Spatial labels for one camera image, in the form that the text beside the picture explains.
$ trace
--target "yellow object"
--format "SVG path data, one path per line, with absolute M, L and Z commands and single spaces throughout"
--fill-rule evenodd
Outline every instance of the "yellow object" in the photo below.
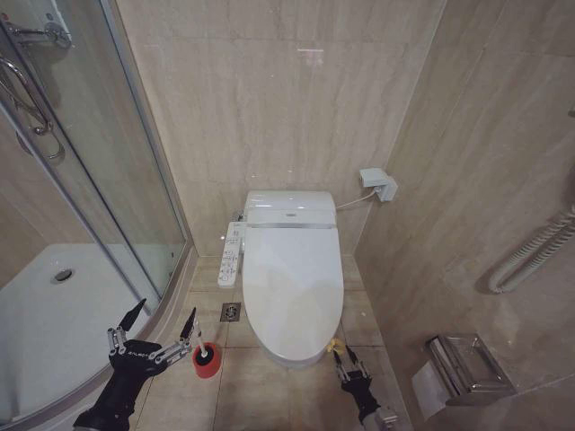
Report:
M 345 343 L 340 339 L 332 339 L 325 349 L 327 350 L 327 353 L 331 353 L 335 350 L 338 354 L 343 355 L 343 352 L 345 351 Z

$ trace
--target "toilet control panel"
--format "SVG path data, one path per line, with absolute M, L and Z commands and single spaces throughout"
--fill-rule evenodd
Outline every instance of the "toilet control panel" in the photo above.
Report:
M 226 245 L 217 276 L 217 284 L 220 287 L 234 287 L 244 232 L 245 222 L 232 222 L 227 226 Z

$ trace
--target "wall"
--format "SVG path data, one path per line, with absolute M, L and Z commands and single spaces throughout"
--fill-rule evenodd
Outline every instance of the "wall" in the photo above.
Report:
M 250 189 L 361 196 L 384 165 L 444 0 L 119 0 L 200 255 Z M 354 251 L 369 204 L 341 211 Z
M 572 429 L 575 242 L 516 292 L 484 281 L 575 202 L 575 3 L 448 0 L 356 259 L 416 427 L 426 339 L 477 331 L 519 395 L 425 429 Z

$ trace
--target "shower enclosure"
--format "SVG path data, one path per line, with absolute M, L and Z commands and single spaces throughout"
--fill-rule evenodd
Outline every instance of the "shower enclosure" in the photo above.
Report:
M 0 429 L 107 365 L 106 329 L 190 247 L 113 1 L 0 4 Z

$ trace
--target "power cord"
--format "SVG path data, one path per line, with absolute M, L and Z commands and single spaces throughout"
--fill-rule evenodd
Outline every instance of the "power cord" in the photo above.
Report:
M 369 199 L 369 198 L 371 198 L 372 196 L 374 196 L 374 195 L 378 192 L 379 189 L 380 189 L 380 187 L 379 187 L 379 186 L 376 186 L 376 187 L 374 187 L 373 190 L 371 190 L 371 193 L 369 193 L 368 195 L 364 196 L 363 198 L 359 198 L 359 199 L 356 199 L 356 200 L 352 200 L 351 202 L 348 202 L 347 204 L 338 205 L 338 206 L 335 207 L 335 209 L 340 209 L 340 208 L 348 207 L 348 206 L 350 206 L 350 205 L 357 204 L 358 202 L 361 202 L 362 200 Z

